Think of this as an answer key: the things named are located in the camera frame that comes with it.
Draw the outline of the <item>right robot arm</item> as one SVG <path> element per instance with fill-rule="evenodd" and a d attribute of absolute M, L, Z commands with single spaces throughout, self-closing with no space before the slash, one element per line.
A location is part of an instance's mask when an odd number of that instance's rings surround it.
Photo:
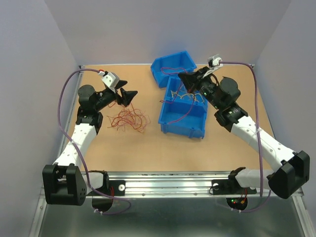
<path fill-rule="evenodd" d="M 280 198 L 289 198 L 309 180 L 309 155 L 284 146 L 258 126 L 237 104 L 241 92 L 234 79 L 223 77 L 212 81 L 212 76 L 207 67 L 178 75 L 189 93 L 198 91 L 217 110 L 215 117 L 222 127 L 246 142 L 271 167 L 270 170 L 237 168 L 231 171 L 223 188 L 233 193 L 243 188 L 263 188 Z"/>

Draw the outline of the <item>aluminium rail frame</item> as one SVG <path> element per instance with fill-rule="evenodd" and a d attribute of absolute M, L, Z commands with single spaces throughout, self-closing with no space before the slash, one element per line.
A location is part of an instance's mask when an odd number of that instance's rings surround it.
<path fill-rule="evenodd" d="M 313 237 L 316 231 L 298 191 L 288 199 L 265 191 L 248 196 L 245 213 L 231 211 L 211 184 L 239 166 L 257 168 L 258 156 L 230 135 L 212 115 L 204 139 L 165 135 L 157 125 L 159 100 L 148 64 L 100 65 L 128 80 L 139 95 L 135 106 L 150 115 L 144 134 L 115 131 L 109 122 L 86 157 L 90 168 L 105 169 L 111 180 L 124 180 L 129 202 L 115 202 L 124 213 L 101 216 L 91 199 L 82 206 L 48 205 L 36 212 L 39 237 Z"/>

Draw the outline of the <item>blue bin double front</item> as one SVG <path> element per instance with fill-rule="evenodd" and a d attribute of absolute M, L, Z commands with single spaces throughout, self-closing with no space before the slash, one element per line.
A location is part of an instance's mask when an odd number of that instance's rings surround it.
<path fill-rule="evenodd" d="M 161 102 L 158 123 L 163 133 L 204 138 L 208 102 L 198 91 L 188 93 L 177 76 L 170 76 Z"/>

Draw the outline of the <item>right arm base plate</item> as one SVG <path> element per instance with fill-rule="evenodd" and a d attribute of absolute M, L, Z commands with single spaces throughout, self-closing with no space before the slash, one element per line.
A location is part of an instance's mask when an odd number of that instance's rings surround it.
<path fill-rule="evenodd" d="M 212 181 L 209 188 L 211 195 L 231 195 L 227 197 L 227 205 L 237 211 L 245 211 L 248 205 L 248 196 L 257 194 L 256 189 L 242 188 L 236 181 L 229 179 L 219 179 Z"/>

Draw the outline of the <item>blue bin rear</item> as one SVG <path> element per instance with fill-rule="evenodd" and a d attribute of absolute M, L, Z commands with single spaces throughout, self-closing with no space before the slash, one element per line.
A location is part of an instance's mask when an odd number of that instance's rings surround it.
<path fill-rule="evenodd" d="M 193 72 L 197 66 L 187 51 L 181 51 L 156 58 L 150 68 L 158 87 L 165 88 L 170 76 Z"/>

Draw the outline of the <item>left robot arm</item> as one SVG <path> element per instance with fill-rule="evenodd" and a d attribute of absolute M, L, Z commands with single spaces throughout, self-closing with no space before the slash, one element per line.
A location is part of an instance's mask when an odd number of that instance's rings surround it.
<path fill-rule="evenodd" d="M 83 158 L 102 126 L 101 110 L 112 102 L 128 106 L 137 95 L 136 90 L 126 91 L 126 81 L 119 80 L 111 90 L 95 91 L 92 85 L 78 89 L 79 109 L 72 136 L 61 155 L 52 165 L 42 170 L 45 199 L 48 204 L 82 205 L 91 192 L 110 194 L 110 181 L 105 171 L 88 171 L 83 175 Z"/>

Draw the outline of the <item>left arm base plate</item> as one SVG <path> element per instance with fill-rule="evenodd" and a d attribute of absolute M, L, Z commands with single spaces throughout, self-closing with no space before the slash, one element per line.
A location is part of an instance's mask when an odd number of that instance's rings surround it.
<path fill-rule="evenodd" d="M 124 180 L 110 180 L 109 184 L 100 187 L 97 191 L 102 192 L 108 196 L 123 197 L 125 195 L 126 182 Z M 124 206 L 124 201 L 110 199 L 99 195 L 95 191 L 91 191 L 87 197 L 91 197 L 92 208 L 103 213 L 113 213 L 121 211 Z"/>

